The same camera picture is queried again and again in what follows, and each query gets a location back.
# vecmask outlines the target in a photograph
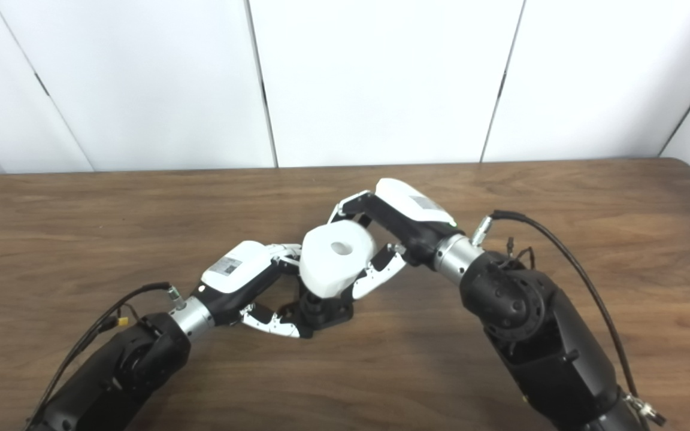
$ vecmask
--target label sticker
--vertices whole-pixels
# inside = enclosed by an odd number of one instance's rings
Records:
[[[419,205],[420,208],[423,210],[439,210],[439,211],[444,211],[444,208],[441,208],[441,205],[436,204],[429,198],[425,196],[409,196],[411,199],[414,200],[414,202],[417,202],[417,205]]]
[[[214,263],[209,267],[209,271],[217,272],[222,275],[230,275],[233,271],[241,266],[241,261],[238,259],[233,259],[233,257],[223,256],[222,259]]]

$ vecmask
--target wood grain surface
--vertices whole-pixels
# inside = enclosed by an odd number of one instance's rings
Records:
[[[152,281],[189,292],[245,239],[301,242],[381,177],[414,185],[468,232],[494,208],[550,228],[605,298],[641,395],[670,429],[690,430],[690,168],[673,159],[0,175],[0,430],[22,426],[69,347],[122,294]],[[495,223],[485,246],[504,249],[509,235],[534,246],[537,267],[616,363],[563,257],[511,221]],[[261,302],[279,306],[294,288],[281,281]],[[134,304],[170,309],[156,293]],[[407,268],[312,340],[211,331],[130,429],[551,428],[521,400],[457,289]]]

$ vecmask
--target black cable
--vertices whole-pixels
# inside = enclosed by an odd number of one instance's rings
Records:
[[[28,420],[26,421],[25,428],[23,430],[27,431],[28,428],[30,428],[30,426],[33,425],[34,420],[36,420],[36,418],[39,417],[39,415],[41,414],[41,410],[44,408],[44,405],[50,398],[50,395],[52,395],[52,391],[55,390],[55,385],[58,384],[60,377],[62,377],[63,373],[65,373],[65,369],[68,367],[71,361],[73,361],[82,351],[84,351],[85,348],[87,348],[87,346],[95,338],[95,336],[98,335],[96,331],[99,327],[101,327],[102,324],[104,324],[104,321],[107,317],[111,316],[113,312],[121,308],[121,306],[123,306],[124,303],[126,303],[126,301],[131,300],[137,295],[150,291],[167,290],[170,287],[172,287],[172,284],[166,281],[161,283],[146,284],[145,286],[138,287],[134,291],[131,291],[128,294],[124,295],[124,297],[122,297],[114,305],[112,305],[111,308],[106,310],[105,313],[101,314],[99,319],[97,319],[96,322],[93,323],[92,326],[90,326],[87,332],[85,332],[84,335],[82,335],[81,338],[79,338],[79,341],[77,341],[76,344],[74,344],[74,346],[71,347],[71,350],[69,350],[68,354],[65,356],[65,359],[63,359],[63,362],[60,364],[60,366],[58,366],[57,371],[55,371],[55,375],[52,376],[52,380],[50,380],[49,385],[47,385],[47,389],[44,390],[44,394],[41,396],[41,399],[39,399],[39,402],[36,404],[36,408],[34,409],[33,414],[31,414],[31,417],[28,418]]]
[[[137,310],[135,310],[134,306],[130,305],[129,303],[123,303],[122,305],[129,308],[129,313],[132,314],[132,317],[134,317],[136,322],[140,321],[140,316],[137,314]]]
[[[625,375],[627,388],[633,396],[638,396],[638,388],[635,387],[635,379],[633,379],[633,373],[632,371],[630,371],[630,363],[627,361],[627,354],[625,354],[625,347],[622,346],[622,340],[619,338],[619,332],[616,331],[616,326],[614,326],[614,322],[611,320],[611,314],[609,314],[609,311],[606,309],[606,305],[603,303],[603,300],[601,299],[600,294],[598,293],[595,287],[595,284],[593,284],[591,279],[589,279],[589,275],[587,275],[584,268],[582,268],[580,262],[577,261],[577,258],[571,253],[571,251],[569,251],[566,245],[564,245],[564,243],[558,239],[558,237],[553,235],[553,232],[550,232],[546,227],[542,226],[542,224],[537,223],[537,221],[528,218],[521,213],[516,213],[513,211],[495,210],[493,213],[490,214],[489,217],[493,220],[504,219],[520,221],[521,223],[526,223],[534,229],[537,229],[537,231],[539,231],[542,235],[547,237],[547,239],[550,240],[550,242],[552,242],[553,245],[555,245],[559,251],[561,251],[561,254],[563,254],[564,257],[566,257],[571,266],[574,267],[575,270],[577,270],[577,273],[582,278],[582,281],[584,281],[585,286],[587,286],[587,290],[589,291],[589,294],[591,294],[592,300],[594,300],[595,304],[598,306],[600,314],[603,316],[603,321],[606,322],[606,327],[609,328],[611,340],[614,343],[614,349],[616,349],[616,354],[619,356],[619,363],[622,365],[622,373],[624,373]],[[646,431],[648,431],[649,423],[646,421],[646,418],[638,416],[638,419],[640,419],[643,428],[646,429]]]

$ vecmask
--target cable clip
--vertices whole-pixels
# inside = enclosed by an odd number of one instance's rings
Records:
[[[665,426],[667,419],[654,410],[654,407],[652,407],[651,404],[646,403],[646,401],[643,401],[637,396],[633,396],[632,393],[625,394],[624,398],[622,399],[624,399],[624,401],[626,401],[627,404],[632,407],[633,410],[635,410],[635,412],[638,412],[638,415],[641,417],[644,417],[659,426]]]

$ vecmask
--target metal connector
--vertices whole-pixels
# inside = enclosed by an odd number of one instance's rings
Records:
[[[180,296],[180,292],[177,291],[177,287],[170,287],[167,289],[167,293],[170,295],[170,299],[175,305],[175,310],[183,310],[183,308],[186,307],[186,300]]]
[[[484,217],[483,220],[481,220],[481,224],[479,224],[479,228],[476,229],[475,232],[473,232],[473,236],[470,239],[470,243],[476,247],[480,247],[481,244],[484,242],[484,239],[486,239],[486,234],[488,233],[488,230],[491,229],[491,223],[494,220],[490,218],[488,215]]]
[[[638,415],[641,415],[659,426],[665,426],[667,419],[654,410],[651,404],[646,403],[646,401],[643,401],[637,396],[633,396],[632,393],[627,393],[624,396],[624,401],[626,401]]]

